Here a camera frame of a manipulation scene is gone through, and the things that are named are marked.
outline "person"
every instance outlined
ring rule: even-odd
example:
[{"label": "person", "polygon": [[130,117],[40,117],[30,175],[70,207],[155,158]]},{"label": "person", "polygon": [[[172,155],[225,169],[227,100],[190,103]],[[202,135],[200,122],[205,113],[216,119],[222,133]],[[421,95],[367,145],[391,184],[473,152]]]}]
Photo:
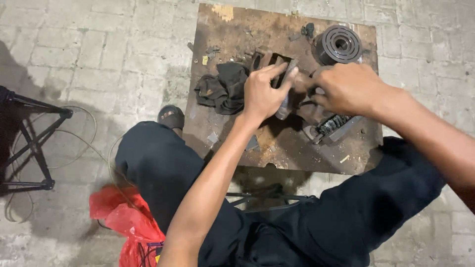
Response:
[{"label": "person", "polygon": [[363,115],[404,139],[385,137],[379,165],[299,203],[270,224],[225,199],[254,131],[292,86],[270,80],[286,65],[250,74],[245,106],[210,162],[181,139],[183,113],[167,106],[157,122],[131,128],[116,165],[134,183],[166,234],[159,267],[368,266],[369,253],[440,195],[447,183],[475,211],[475,140],[428,111],[364,64],[336,64],[315,79],[315,101],[337,114]]}]

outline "black rag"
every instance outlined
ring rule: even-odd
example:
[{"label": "black rag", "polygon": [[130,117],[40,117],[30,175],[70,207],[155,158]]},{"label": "black rag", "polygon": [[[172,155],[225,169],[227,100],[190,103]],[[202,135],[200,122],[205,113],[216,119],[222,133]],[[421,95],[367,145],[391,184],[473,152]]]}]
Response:
[{"label": "black rag", "polygon": [[199,105],[214,107],[218,114],[232,115],[244,107],[244,83],[249,70],[239,63],[216,65],[218,75],[203,75],[195,87]]}]

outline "black pants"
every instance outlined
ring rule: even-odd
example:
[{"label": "black pants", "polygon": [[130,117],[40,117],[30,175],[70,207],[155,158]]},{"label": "black pants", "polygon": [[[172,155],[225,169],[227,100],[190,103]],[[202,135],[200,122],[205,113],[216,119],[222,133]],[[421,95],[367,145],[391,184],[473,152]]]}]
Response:
[{"label": "black pants", "polygon": [[[276,261],[369,265],[368,254],[439,196],[445,185],[434,166],[404,140],[385,138],[381,149],[384,156],[375,169],[323,191],[320,199],[298,205],[274,225],[256,226],[258,222],[224,200],[200,249],[199,265],[219,266],[236,259],[263,266],[279,265]],[[203,160],[168,127],[140,122],[124,135],[115,162],[137,185],[166,234]],[[290,259],[271,255],[282,257],[285,250],[292,250]]]}]

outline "hand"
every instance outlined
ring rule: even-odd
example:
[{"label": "hand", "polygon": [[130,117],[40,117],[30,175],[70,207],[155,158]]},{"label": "hand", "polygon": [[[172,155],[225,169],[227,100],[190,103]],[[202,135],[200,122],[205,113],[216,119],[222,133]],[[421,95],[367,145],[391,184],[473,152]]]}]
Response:
[{"label": "hand", "polygon": [[325,92],[312,99],[325,109],[337,114],[363,115],[373,118],[375,109],[404,92],[385,84],[366,64],[335,64],[316,78]]},{"label": "hand", "polygon": [[249,75],[244,85],[244,111],[242,113],[247,117],[247,120],[259,126],[265,119],[277,112],[294,83],[298,68],[293,69],[279,89],[272,88],[270,81],[286,70],[287,63],[279,66],[269,65]]}]

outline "foot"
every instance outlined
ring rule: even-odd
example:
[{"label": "foot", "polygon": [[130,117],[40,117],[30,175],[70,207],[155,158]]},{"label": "foot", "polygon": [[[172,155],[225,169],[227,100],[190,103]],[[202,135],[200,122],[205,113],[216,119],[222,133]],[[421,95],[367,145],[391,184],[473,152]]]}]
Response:
[{"label": "foot", "polygon": [[185,125],[185,115],[178,107],[166,105],[158,113],[158,123],[169,127],[181,138]]}]

